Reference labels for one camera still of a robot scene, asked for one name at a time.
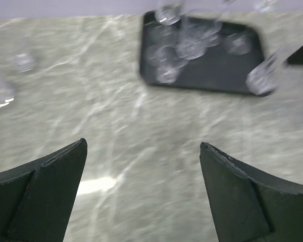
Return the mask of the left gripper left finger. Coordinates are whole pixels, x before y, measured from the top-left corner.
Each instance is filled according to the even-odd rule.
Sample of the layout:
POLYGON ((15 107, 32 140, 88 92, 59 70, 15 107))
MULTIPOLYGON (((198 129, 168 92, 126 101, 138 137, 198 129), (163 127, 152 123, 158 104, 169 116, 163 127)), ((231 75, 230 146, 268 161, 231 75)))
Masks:
POLYGON ((81 138, 0 172, 0 241, 63 241, 86 158, 81 138))

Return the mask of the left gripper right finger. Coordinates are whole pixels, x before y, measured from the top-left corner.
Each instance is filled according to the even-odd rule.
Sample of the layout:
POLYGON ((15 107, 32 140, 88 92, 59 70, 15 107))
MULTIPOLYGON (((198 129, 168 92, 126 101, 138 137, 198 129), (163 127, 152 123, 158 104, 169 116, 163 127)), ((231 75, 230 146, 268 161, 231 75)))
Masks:
POLYGON ((202 142, 200 165, 219 241, 303 242, 303 185, 202 142))

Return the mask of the small faceted tumbler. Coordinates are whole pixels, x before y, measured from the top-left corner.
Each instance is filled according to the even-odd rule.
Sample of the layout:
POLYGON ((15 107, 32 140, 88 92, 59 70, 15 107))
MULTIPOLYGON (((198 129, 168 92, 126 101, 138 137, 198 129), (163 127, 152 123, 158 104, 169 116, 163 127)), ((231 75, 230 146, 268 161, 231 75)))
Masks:
POLYGON ((180 69, 171 65, 158 66, 156 68, 156 79, 163 84, 174 83, 180 74, 180 69))
POLYGON ((274 53, 248 73, 245 81, 248 90, 257 96, 275 91, 278 67, 278 55, 274 53))
POLYGON ((18 72, 27 72, 36 66, 35 58, 30 53, 16 54, 13 58, 13 64, 18 72))

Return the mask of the champagne flute with dark mark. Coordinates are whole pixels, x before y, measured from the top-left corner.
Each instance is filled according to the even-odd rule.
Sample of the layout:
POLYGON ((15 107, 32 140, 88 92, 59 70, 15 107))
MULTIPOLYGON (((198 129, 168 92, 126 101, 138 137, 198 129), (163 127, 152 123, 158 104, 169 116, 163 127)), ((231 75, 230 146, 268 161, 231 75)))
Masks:
POLYGON ((213 17, 208 21, 206 25, 205 33, 203 34, 205 46, 207 48, 214 47, 219 45, 220 36, 219 32, 222 29, 222 15, 223 15, 223 7, 221 1, 218 1, 219 9, 214 11, 211 9, 211 13, 213 13, 213 17))

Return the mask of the clear glass tumbler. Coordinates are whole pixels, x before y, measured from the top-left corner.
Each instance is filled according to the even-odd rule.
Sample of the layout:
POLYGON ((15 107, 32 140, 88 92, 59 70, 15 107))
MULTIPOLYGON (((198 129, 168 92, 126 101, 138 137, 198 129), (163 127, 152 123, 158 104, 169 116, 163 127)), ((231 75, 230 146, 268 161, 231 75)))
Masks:
POLYGON ((203 34, 208 21, 213 17, 211 9, 193 9, 181 17, 179 39, 176 46, 177 55, 187 60, 197 59, 205 54, 203 34))

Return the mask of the small stemmed glass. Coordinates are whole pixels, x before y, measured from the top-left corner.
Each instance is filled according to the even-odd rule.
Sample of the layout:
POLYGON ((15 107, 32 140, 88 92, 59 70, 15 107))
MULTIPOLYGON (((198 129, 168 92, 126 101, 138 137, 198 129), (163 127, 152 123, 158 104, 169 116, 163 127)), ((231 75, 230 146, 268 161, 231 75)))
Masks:
POLYGON ((157 26, 150 31, 151 38, 154 39, 154 45, 146 51, 146 60, 152 66, 158 66, 164 59, 164 47, 175 44, 177 41, 177 28, 174 26, 181 17, 182 2, 169 1, 159 3, 155 11, 155 23, 157 26))

